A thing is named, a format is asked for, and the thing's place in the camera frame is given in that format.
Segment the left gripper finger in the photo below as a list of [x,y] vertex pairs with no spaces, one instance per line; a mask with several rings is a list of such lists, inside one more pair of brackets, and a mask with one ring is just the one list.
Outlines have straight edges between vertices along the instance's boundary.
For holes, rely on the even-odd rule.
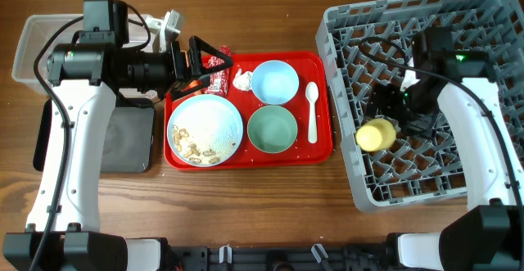
[[[203,91],[203,89],[205,88],[205,85],[204,84],[201,84],[201,91]],[[188,91],[185,91],[184,90],[171,90],[169,92],[169,95],[170,95],[170,100],[172,102],[174,101],[177,101],[181,98],[184,98],[186,96],[190,96],[190,95],[193,95],[192,93],[195,91],[195,89],[191,89],[191,90],[188,90]]]
[[[215,66],[205,66],[202,53],[216,57],[221,60],[222,63]],[[204,79],[214,73],[226,70],[233,66],[233,59],[230,55],[226,55],[195,35],[189,39],[189,50],[187,56],[189,60],[189,69],[194,79]]]

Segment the food scraps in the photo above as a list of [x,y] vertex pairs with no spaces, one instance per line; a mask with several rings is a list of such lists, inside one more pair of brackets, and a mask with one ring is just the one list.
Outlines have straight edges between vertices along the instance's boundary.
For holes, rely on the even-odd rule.
[[172,128],[175,151],[193,166],[213,166],[229,158],[236,147],[236,136],[226,130]]

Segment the red snack wrapper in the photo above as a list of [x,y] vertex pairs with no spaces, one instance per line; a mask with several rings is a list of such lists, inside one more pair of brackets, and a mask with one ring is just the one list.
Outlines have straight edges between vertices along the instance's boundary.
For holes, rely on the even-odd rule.
[[[230,47],[229,46],[220,46],[219,50],[226,54],[230,55]],[[211,66],[217,66],[224,62],[224,60],[212,56],[208,60],[208,67]],[[205,94],[213,94],[220,97],[226,97],[228,93],[228,79],[229,79],[230,69],[221,70],[219,72],[213,73],[210,76],[210,86],[206,88]]]

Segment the light blue plate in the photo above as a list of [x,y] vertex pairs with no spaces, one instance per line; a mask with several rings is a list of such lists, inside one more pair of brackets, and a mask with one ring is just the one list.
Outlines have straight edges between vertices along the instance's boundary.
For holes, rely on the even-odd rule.
[[223,97],[203,94],[192,96],[180,102],[169,116],[166,125],[166,137],[169,149],[174,154],[175,159],[181,161],[185,165],[189,165],[191,168],[213,167],[224,163],[226,160],[213,166],[193,166],[181,160],[181,157],[175,151],[174,141],[172,139],[172,128],[175,125],[178,127],[200,130],[222,129],[233,133],[236,136],[237,144],[233,149],[233,152],[229,155],[229,158],[226,160],[230,159],[240,147],[244,132],[242,117],[238,109]]

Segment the yellow cup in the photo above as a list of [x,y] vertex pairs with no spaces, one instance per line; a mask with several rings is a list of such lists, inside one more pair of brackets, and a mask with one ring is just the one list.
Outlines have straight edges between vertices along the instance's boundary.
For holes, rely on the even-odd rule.
[[373,119],[362,125],[355,134],[355,141],[364,151],[380,151],[391,147],[396,140],[394,125],[384,119]]

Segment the white tissue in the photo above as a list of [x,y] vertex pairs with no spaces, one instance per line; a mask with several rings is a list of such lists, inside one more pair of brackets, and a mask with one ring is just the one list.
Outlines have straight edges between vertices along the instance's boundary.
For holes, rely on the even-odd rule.
[[233,78],[233,87],[243,92],[251,91],[252,75],[252,71],[243,72],[242,69],[238,69]]

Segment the light blue bowl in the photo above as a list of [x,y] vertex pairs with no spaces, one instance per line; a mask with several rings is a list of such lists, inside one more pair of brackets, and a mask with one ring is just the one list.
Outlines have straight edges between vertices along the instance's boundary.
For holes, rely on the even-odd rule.
[[251,90],[266,105],[283,105],[298,92],[296,70],[284,61],[271,60],[258,65],[251,77]]

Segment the white plastic spoon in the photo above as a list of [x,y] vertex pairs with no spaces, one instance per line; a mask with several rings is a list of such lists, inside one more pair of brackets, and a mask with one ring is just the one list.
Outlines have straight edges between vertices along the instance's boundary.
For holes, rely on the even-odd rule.
[[311,81],[307,84],[305,97],[309,103],[308,141],[314,144],[318,141],[315,104],[319,97],[318,85],[315,82]]

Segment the green bowl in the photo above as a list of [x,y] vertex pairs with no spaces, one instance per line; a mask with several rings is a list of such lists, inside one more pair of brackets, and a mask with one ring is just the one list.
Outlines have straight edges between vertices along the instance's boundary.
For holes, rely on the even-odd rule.
[[295,116],[282,106],[263,106],[247,123],[247,135],[259,151],[278,154],[295,142],[298,124]]

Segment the orange carrot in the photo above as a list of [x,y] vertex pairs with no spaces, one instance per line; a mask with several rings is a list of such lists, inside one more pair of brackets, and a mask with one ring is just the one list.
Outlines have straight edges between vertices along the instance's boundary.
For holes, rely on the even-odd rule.
[[201,91],[201,82],[198,81],[198,80],[193,80],[186,88],[185,88],[185,91],[188,91],[188,90],[191,90],[191,89],[195,89],[195,91],[192,93],[193,95],[197,96],[197,95],[201,95],[202,94],[202,91]]

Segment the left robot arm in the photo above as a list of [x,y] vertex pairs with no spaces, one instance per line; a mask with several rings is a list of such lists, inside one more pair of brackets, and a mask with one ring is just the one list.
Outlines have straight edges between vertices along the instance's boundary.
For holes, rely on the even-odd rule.
[[98,186],[106,130],[121,90],[153,90],[172,99],[207,87],[218,56],[232,58],[198,37],[183,52],[176,39],[163,52],[129,45],[132,7],[120,0],[84,0],[83,29],[71,43],[50,38],[39,52],[52,100],[43,176],[21,233],[4,237],[5,259],[19,270],[180,270],[181,260],[160,238],[126,239],[102,233]]

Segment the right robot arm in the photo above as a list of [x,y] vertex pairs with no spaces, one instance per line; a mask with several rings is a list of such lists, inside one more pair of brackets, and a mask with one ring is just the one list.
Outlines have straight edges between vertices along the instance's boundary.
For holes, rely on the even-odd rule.
[[424,135],[426,114],[448,122],[466,180],[468,212],[438,233],[389,237],[393,261],[429,270],[520,270],[523,267],[523,168],[500,110],[497,76],[483,51],[459,51],[449,27],[425,29],[398,64],[401,86],[377,85],[367,124],[355,138],[366,151],[392,144],[376,120],[396,120],[404,134]]

